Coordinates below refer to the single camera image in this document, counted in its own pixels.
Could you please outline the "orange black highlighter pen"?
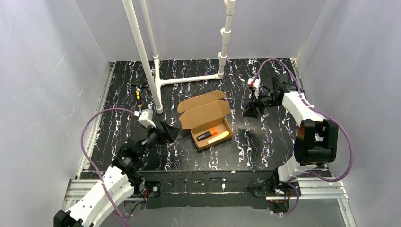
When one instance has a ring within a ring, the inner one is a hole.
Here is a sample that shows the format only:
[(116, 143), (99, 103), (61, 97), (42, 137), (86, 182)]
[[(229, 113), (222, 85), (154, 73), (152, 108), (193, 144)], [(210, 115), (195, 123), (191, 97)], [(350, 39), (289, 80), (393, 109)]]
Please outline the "orange black highlighter pen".
[(218, 133), (217, 129), (211, 129), (211, 130), (197, 136), (196, 139), (197, 139), (197, 141), (201, 141), (201, 140), (216, 136), (217, 133)]

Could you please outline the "white yellow marker pen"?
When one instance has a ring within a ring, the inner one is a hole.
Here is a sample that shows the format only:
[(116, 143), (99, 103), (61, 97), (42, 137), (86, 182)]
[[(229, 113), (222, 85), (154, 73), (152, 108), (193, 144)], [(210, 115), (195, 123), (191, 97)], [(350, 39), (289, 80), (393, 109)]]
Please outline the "white yellow marker pen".
[(216, 137), (210, 139), (207, 141), (208, 145), (214, 144), (214, 143), (218, 143), (218, 142), (222, 142), (224, 141), (226, 138), (228, 138), (230, 136), (230, 132), (229, 131), (225, 131), (219, 135), (217, 135)]

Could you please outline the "black small tool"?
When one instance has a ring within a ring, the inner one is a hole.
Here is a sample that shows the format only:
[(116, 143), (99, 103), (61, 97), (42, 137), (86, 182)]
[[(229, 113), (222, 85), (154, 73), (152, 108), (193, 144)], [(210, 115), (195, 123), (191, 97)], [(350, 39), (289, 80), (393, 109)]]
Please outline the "black small tool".
[(137, 83), (133, 83), (131, 81), (128, 82), (130, 85), (136, 87), (136, 88), (140, 88), (140, 89), (147, 89), (149, 88), (148, 83), (144, 83), (144, 84), (137, 84)]

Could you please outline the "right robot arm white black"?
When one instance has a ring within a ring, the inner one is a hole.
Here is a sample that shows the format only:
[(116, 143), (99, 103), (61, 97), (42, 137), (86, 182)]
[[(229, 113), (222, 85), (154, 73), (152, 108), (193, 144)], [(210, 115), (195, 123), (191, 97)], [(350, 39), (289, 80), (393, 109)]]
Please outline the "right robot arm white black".
[(283, 106), (289, 111), (298, 125), (298, 133), (293, 155), (277, 168), (277, 177), (281, 182), (293, 182), (301, 174), (335, 160), (339, 128), (311, 110), (304, 94), (290, 84), (286, 75), (278, 75), (272, 82), (273, 88), (269, 89), (259, 79), (248, 79), (251, 100), (244, 108), (243, 117), (260, 118), (268, 107)]

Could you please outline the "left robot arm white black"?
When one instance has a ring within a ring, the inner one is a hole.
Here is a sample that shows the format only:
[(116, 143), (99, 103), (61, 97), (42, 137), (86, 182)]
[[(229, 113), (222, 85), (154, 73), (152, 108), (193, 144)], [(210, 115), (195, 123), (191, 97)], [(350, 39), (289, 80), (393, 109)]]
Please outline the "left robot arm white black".
[(159, 121), (147, 127), (147, 135), (138, 141), (128, 138), (100, 180), (67, 211), (59, 210), (54, 218), (55, 227), (98, 227), (118, 206), (136, 191), (143, 191), (145, 179), (138, 172), (146, 154), (156, 145), (173, 143), (180, 128)]

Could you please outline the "brown cardboard box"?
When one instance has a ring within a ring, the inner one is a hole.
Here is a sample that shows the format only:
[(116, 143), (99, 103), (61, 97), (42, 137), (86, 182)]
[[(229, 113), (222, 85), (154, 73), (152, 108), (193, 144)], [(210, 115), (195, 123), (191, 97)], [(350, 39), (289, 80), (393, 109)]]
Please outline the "brown cardboard box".
[[(190, 131), (198, 151), (203, 151), (221, 143), (208, 145), (207, 141), (225, 131), (229, 131), (230, 136), (224, 141), (233, 137), (232, 127), (226, 118), (227, 115), (231, 114), (231, 109), (229, 102), (225, 98), (226, 94), (223, 91), (215, 90), (191, 97), (179, 103), (177, 111), (181, 114), (179, 120), (182, 128)], [(197, 141), (197, 136), (211, 129), (217, 129), (216, 136)]]

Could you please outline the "white PVC pipe frame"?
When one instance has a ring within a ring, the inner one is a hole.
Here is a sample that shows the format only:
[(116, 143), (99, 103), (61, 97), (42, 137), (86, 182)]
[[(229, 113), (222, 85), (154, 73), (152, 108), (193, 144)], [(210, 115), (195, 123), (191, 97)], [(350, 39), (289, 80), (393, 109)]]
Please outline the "white PVC pipe frame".
[[(222, 79), (227, 64), (234, 0), (125, 0), (123, 7), (139, 59), (158, 113), (163, 111), (162, 89)], [(166, 79), (161, 65), (170, 59), (216, 59), (204, 73)]]

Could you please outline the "aluminium front rail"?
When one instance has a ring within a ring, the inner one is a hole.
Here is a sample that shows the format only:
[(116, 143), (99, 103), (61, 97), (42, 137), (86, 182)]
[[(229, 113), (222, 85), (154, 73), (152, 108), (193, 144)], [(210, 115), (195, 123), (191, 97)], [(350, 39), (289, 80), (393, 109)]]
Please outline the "aluminium front rail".
[[(69, 208), (97, 183), (95, 179), (80, 179), (70, 180), (65, 197), (63, 207)], [(209, 183), (202, 183), (194, 180), (192, 183), (186, 181), (178, 186), (177, 189), (167, 190), (167, 194), (241, 194), (241, 191), (234, 188), (234, 184), (238, 181), (217, 180), (211, 179)], [(347, 227), (355, 227), (356, 223), (353, 219), (351, 209), (348, 204), (348, 195), (342, 181), (326, 182), (319, 178), (304, 177), (299, 178), (295, 187), (299, 190), (300, 199), (337, 199), (340, 206), (341, 214), (344, 218), (344, 223)]]

